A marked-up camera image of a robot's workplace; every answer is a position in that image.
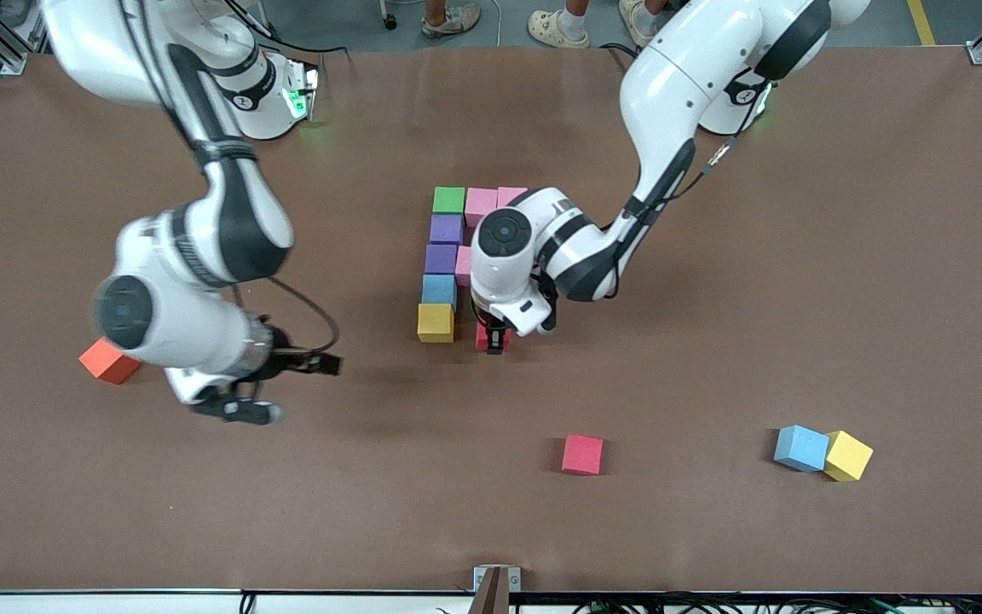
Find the shoe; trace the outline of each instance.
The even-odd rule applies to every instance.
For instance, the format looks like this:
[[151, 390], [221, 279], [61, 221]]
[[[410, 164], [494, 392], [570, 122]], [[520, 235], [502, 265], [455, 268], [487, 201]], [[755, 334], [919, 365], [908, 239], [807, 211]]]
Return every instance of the shoe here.
[[445, 10], [445, 22], [441, 25], [430, 25], [426, 23], [426, 17], [424, 17], [422, 19], [422, 31], [424, 31], [426, 38], [443, 38], [443, 36], [464, 34], [464, 32], [471, 30], [479, 20], [479, 4], [449, 7]]
[[657, 28], [653, 32], [650, 32], [650, 34], [647, 34], [647, 32], [640, 32], [635, 27], [635, 20], [631, 19], [631, 16], [635, 14], [635, 11], [645, 10], [646, 7], [643, 5], [643, 0], [620, 0], [620, 17], [624, 20], [624, 25], [627, 25], [627, 31], [631, 33], [631, 39], [639, 47], [650, 45], [650, 40], [654, 40], [654, 35], [658, 34]]
[[570, 40], [566, 38], [563, 31], [558, 26], [558, 16], [563, 12], [560, 9], [554, 13], [537, 11], [529, 16], [529, 36], [537, 39], [538, 42], [561, 49], [586, 49], [589, 47], [589, 34], [581, 33], [581, 40]]

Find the person's foot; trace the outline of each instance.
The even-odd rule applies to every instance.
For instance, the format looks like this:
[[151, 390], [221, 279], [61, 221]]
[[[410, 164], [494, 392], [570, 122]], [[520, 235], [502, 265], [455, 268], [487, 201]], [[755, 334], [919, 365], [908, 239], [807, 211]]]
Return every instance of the person's foot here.
[[426, 17], [422, 19], [422, 31], [426, 38], [443, 38], [468, 32], [480, 20], [479, 4], [464, 4], [461, 7], [449, 7], [445, 10], [445, 20], [439, 25], [432, 25]]
[[549, 13], [537, 11], [529, 16], [529, 36], [533, 36], [538, 42], [561, 49], [586, 49], [589, 47], [589, 34], [581, 32], [580, 39], [572, 39], [566, 36], [563, 28], [558, 24], [558, 19], [562, 14], [562, 9]]
[[631, 33], [631, 39], [639, 47], [650, 45], [658, 33], [657, 15], [646, 10], [644, 0], [620, 0], [620, 17]]

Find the green cube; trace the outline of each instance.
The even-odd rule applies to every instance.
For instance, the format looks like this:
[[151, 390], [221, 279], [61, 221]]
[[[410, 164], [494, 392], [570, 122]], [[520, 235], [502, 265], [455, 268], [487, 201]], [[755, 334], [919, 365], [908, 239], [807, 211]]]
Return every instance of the green cube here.
[[434, 188], [433, 212], [463, 214], [465, 212], [464, 188]]

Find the sandal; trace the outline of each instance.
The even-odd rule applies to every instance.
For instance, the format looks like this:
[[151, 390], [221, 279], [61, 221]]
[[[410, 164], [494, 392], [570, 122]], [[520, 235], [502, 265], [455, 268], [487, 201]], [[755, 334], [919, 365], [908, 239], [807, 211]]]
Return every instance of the sandal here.
[[563, 31], [558, 26], [558, 16], [563, 12], [560, 9], [554, 13], [537, 11], [529, 16], [529, 36], [533, 36], [538, 42], [561, 49], [586, 49], [589, 47], [589, 34], [583, 32], [581, 40], [570, 40], [563, 35]]

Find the yellow cube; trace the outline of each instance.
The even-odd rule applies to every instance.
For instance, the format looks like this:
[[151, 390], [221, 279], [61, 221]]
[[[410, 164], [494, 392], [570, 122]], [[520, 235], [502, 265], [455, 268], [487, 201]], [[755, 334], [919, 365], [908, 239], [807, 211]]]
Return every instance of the yellow cube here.
[[452, 304], [419, 304], [419, 341], [424, 343], [453, 343]]
[[854, 482], [861, 478], [874, 450], [846, 434], [846, 431], [829, 432], [827, 435], [829, 454], [825, 457], [825, 473], [837, 482]]

